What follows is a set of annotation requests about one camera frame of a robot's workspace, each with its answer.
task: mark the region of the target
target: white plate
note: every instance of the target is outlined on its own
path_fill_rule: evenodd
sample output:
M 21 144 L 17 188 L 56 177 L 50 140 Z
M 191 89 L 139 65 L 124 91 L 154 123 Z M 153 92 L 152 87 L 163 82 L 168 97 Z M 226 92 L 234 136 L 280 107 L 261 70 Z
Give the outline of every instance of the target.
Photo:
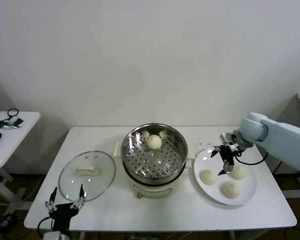
M 249 166 L 243 165 L 237 160 L 234 160 L 234 164 L 239 164 L 246 168 L 246 177 L 242 180 L 237 180 L 231 177 L 230 174 L 223 174 L 217 177 L 217 182 L 214 185 L 206 185 L 201 179 L 199 174 L 205 169 L 212 169 L 213 172 L 218 175 L 218 173 L 223 169 L 223 161 L 220 154 L 215 155 L 211 158 L 211 149 L 205 149 L 199 153 L 195 158 L 193 171 L 195 179 L 197 180 L 200 187 L 213 199 L 217 200 L 220 203 L 227 205 L 243 205 L 249 201 L 257 190 L 257 179 L 253 171 Z M 234 181 L 240 184 L 241 195 L 235 199 L 227 197 L 222 191 L 223 183 L 227 181 Z

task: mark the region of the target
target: steamed bun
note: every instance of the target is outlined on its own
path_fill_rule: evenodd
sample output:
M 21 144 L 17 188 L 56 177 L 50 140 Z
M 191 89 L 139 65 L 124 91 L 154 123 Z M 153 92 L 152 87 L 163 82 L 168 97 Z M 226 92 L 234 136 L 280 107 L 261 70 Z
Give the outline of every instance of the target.
M 217 182 L 217 176 L 212 169 L 205 169 L 199 174 L 200 179 L 207 185 L 213 185 Z
M 161 147 L 162 140 L 158 135 L 153 134 L 148 137 L 146 145 L 152 150 L 157 150 Z
M 233 166 L 231 176 L 238 180 L 244 179 L 247 176 L 246 168 L 244 166 L 240 166 L 239 164 L 235 164 Z
M 240 185 L 234 181 L 227 181 L 222 185 L 223 193 L 231 198 L 236 199 L 241 194 Z

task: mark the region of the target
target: stainless steel steamer basket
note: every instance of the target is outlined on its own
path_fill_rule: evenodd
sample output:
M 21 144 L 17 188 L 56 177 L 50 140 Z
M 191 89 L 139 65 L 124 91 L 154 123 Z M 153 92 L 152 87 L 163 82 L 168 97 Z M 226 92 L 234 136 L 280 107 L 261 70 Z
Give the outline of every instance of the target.
M 147 147 L 149 135 L 161 137 L 157 150 Z M 133 129 L 123 140 L 121 156 L 127 174 L 146 186 L 163 186 L 177 179 L 186 166 L 188 147 L 173 127 L 149 123 Z

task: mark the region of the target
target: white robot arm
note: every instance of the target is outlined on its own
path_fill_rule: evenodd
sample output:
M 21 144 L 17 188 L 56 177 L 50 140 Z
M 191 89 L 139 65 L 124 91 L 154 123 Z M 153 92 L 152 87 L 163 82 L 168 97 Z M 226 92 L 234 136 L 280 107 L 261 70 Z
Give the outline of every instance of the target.
M 221 140 L 223 145 L 217 146 L 214 151 L 214 154 L 220 152 L 224 162 L 220 174 L 230 173 L 233 157 L 240 157 L 253 144 L 264 147 L 273 157 L 300 170 L 300 128 L 296 126 L 252 112 L 241 120 L 238 130 L 223 133 Z
M 300 170 L 300 128 L 249 113 L 241 120 L 239 131 L 246 141 L 264 147 L 270 155 Z

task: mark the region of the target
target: white table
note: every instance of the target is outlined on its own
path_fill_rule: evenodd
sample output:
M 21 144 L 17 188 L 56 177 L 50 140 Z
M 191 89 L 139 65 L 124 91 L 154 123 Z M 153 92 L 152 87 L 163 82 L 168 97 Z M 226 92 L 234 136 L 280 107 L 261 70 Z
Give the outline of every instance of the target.
M 235 126 L 178 126 L 188 147 L 188 157 L 194 158 L 200 143 L 221 144 L 219 136 L 232 132 Z M 45 201 L 59 175 L 70 160 L 87 151 L 104 151 L 114 155 L 116 143 L 122 141 L 133 127 L 74 127 L 57 154 L 31 208 L 24 225 L 35 229 L 48 216 Z M 251 162 L 262 156 L 257 148 L 247 149 L 245 157 Z M 257 191 L 245 205 L 221 204 L 199 188 L 192 168 L 187 167 L 174 190 L 166 197 L 136 197 L 127 182 L 121 159 L 115 157 L 116 175 L 111 186 L 100 197 L 87 202 L 79 214 L 71 219 L 71 231 L 107 232 L 192 232 L 233 231 L 286 228 L 297 224 L 296 217 L 265 163 L 252 166 L 257 177 Z M 66 203 L 60 192 L 55 203 Z M 50 229 L 50 222 L 41 227 Z
M 6 119 L 8 117 L 9 116 L 7 115 L 6 111 L 0 111 L 0 120 Z M 2 167 L 6 164 L 16 148 L 20 145 L 23 139 L 37 123 L 40 118 L 40 113 L 21 111 L 19 112 L 17 117 L 23 120 L 23 122 L 20 124 L 21 128 L 12 130 L 0 129 L 0 133 L 2 133 L 0 139 L 0 175 L 3 177 L 2 182 L 0 182 L 0 196 L 7 200 L 9 203 L 20 202 L 21 197 L 26 192 L 26 189 L 20 188 L 17 193 L 14 194 L 7 187 L 5 187 L 5 183 L 7 181 L 12 182 L 13 178 Z M 5 214 L 11 214 L 15 210 L 27 210 L 30 208 L 30 205 L 31 202 L 20 202 L 19 204 L 13 204 L 8 207 Z

